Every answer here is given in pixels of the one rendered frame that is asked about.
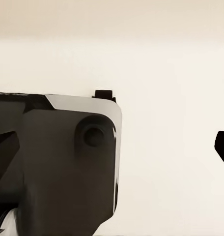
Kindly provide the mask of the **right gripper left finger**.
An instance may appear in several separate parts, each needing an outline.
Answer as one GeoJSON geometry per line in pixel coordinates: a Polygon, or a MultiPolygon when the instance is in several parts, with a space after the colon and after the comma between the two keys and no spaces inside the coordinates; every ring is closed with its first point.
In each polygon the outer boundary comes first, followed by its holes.
{"type": "Polygon", "coordinates": [[[0,134],[0,180],[20,150],[16,131],[0,134]]]}

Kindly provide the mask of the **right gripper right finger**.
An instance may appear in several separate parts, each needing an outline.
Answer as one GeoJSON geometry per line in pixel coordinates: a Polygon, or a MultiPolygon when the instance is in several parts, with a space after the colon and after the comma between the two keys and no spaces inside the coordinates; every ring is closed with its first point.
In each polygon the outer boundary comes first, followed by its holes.
{"type": "Polygon", "coordinates": [[[214,148],[224,162],[224,131],[218,131],[214,148]]]}

